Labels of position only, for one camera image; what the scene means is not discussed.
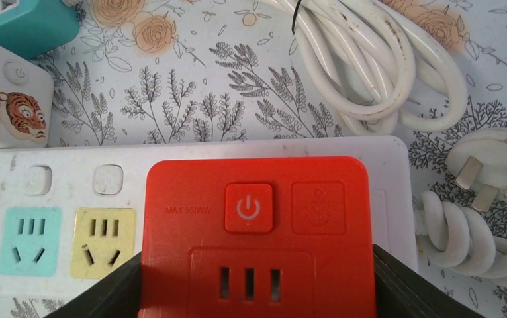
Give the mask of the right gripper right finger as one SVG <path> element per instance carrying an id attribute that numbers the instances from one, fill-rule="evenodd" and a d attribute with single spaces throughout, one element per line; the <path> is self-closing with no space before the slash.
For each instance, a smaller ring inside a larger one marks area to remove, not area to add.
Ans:
<path id="1" fill-rule="evenodd" d="M 480 317 L 421 277 L 380 246 L 373 245 L 377 317 Z"/>

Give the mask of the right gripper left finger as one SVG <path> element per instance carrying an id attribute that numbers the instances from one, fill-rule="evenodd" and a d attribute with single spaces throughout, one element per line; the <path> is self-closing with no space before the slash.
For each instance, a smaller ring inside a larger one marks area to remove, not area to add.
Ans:
<path id="1" fill-rule="evenodd" d="M 139 252 L 88 290 L 50 313 L 51 318 L 137 317 L 142 296 Z"/>

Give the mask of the white multicolour power strip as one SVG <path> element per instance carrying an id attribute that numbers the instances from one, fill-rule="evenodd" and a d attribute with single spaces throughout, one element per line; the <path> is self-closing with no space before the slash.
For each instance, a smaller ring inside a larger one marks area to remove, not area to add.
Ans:
<path id="1" fill-rule="evenodd" d="M 157 162 L 337 155 L 368 171 L 373 242 L 417 269 L 408 151 L 394 136 L 0 150 L 0 307 L 8 297 L 71 299 L 94 283 L 70 274 L 78 209 L 121 210 L 139 250 Z"/>

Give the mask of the red cube socket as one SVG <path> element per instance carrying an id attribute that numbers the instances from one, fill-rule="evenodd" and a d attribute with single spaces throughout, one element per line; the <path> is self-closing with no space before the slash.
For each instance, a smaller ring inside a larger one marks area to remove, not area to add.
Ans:
<path id="1" fill-rule="evenodd" d="M 376 314 L 359 160 L 164 160 L 148 172 L 141 317 Z"/>

